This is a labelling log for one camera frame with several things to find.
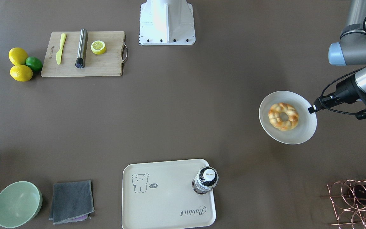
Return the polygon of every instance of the white bottle cap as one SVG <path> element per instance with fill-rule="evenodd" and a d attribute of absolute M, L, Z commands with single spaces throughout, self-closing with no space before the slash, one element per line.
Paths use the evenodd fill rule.
<path fill-rule="evenodd" d="M 203 177 L 206 181 L 212 181 L 215 178 L 215 171 L 212 169 L 206 169 L 203 173 Z"/>

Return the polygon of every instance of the white tray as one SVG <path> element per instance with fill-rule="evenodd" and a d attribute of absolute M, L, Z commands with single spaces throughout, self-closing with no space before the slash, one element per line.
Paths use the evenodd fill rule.
<path fill-rule="evenodd" d="M 183 229 L 214 223 L 213 191 L 199 195 L 192 188 L 199 168 L 206 165 L 204 159 L 128 165 L 122 178 L 122 228 Z"/>

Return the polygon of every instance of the gray towel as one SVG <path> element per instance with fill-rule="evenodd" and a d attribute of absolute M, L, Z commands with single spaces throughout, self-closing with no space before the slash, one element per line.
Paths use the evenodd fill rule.
<path fill-rule="evenodd" d="M 77 222 L 94 212 L 91 181 L 57 183 L 53 187 L 53 201 L 49 220 L 53 224 Z"/>

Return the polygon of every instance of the wooden cutting board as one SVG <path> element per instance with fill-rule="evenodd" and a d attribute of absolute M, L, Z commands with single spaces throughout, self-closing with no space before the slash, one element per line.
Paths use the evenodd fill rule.
<path fill-rule="evenodd" d="M 60 35 L 67 35 L 63 46 L 61 64 L 56 62 L 56 53 L 60 49 Z M 91 51 L 91 43 L 101 40 L 105 43 L 106 52 L 96 55 Z M 52 32 L 48 49 L 40 73 L 42 77 L 82 77 L 82 76 L 116 76 L 122 75 L 122 51 L 125 32 L 101 31 L 88 32 L 84 68 L 76 68 L 80 32 Z"/>

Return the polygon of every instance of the green bowl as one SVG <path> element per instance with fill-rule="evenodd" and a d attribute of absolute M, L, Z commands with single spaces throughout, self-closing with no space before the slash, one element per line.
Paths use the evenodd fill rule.
<path fill-rule="evenodd" d="M 33 219 L 42 206 L 42 194 L 28 181 L 10 184 L 0 193 L 0 226 L 14 228 Z"/>

